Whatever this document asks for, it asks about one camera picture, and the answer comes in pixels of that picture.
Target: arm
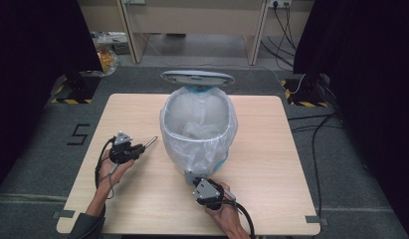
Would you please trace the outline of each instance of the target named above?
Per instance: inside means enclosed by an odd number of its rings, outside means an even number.
[[[86,213],[81,213],[74,225],[68,239],[74,238],[99,238],[104,225],[105,201],[116,183],[120,181],[123,174],[133,166],[134,161],[119,165],[113,174],[109,174],[114,167],[108,158],[108,150],[102,158],[100,169],[100,182],[96,194],[87,208]]]
[[[230,187],[225,183],[221,182],[220,185],[230,191]],[[208,207],[205,207],[205,212],[213,218],[217,226],[219,226],[219,228],[222,229],[224,233],[226,233],[226,236],[228,236],[229,239],[250,238],[248,232],[241,225],[238,211],[235,210],[233,206],[224,204],[220,207],[219,210],[212,210]]]

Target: light wood tabletop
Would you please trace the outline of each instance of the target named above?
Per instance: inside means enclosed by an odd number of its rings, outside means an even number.
[[[57,229],[71,232],[78,215],[95,194],[94,171],[104,144],[122,131],[132,145],[152,144],[114,187],[106,202],[103,233],[152,235],[223,235],[195,202],[193,186],[168,157],[160,132],[160,111],[169,95],[110,96],[80,168]],[[256,235],[315,235],[318,223],[291,129],[278,97],[229,96],[238,132],[229,157],[211,179],[225,182],[251,215]],[[241,223],[249,231],[246,218]]]

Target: stand base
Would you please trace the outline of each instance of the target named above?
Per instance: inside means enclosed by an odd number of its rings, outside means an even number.
[[[286,98],[288,103],[293,106],[300,107],[327,107],[327,103],[319,95],[318,90],[316,89],[316,84],[301,83],[300,90],[295,94],[294,92],[299,85],[300,81],[296,79],[285,79],[282,81],[282,85],[286,89]]]
[[[74,91],[68,81],[64,79],[55,93],[52,103],[59,104],[89,104],[99,85],[100,77],[83,77],[86,86],[82,91]]]

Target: black curtain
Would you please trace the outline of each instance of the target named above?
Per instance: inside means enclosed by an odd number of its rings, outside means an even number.
[[[330,76],[363,163],[409,235],[409,0],[315,0],[294,72]]]
[[[0,184],[27,145],[56,79],[101,70],[76,0],[0,1]]]

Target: gray floor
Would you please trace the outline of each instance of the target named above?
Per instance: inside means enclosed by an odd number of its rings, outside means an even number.
[[[228,94],[279,96],[289,119],[333,112],[332,106],[290,106],[279,81],[301,76],[282,70],[290,67],[278,66],[264,49],[260,49],[257,66],[248,66],[241,37],[187,35],[182,38],[156,34],[150,38],[140,64],[130,62],[129,55],[119,58],[121,66],[101,80],[91,104],[46,105],[32,141],[0,188],[0,239],[65,238],[56,231],[58,220],[53,215],[65,205],[108,96],[112,93],[169,93],[174,90],[173,86],[161,83],[158,78],[159,73],[169,68],[217,69],[231,74],[237,82],[225,89]],[[321,121],[322,118],[290,120],[290,126],[295,129],[318,125]],[[79,130],[88,135],[86,142],[68,146],[69,141],[79,140],[72,137],[78,123],[89,125]],[[321,218],[327,222],[315,238],[408,238],[377,181],[363,168],[341,120],[331,119],[328,125],[319,130],[315,139]],[[311,157],[312,133],[313,130],[297,131],[293,136],[314,206],[318,208]],[[120,238],[119,235],[105,237]],[[285,235],[268,238],[285,238]]]

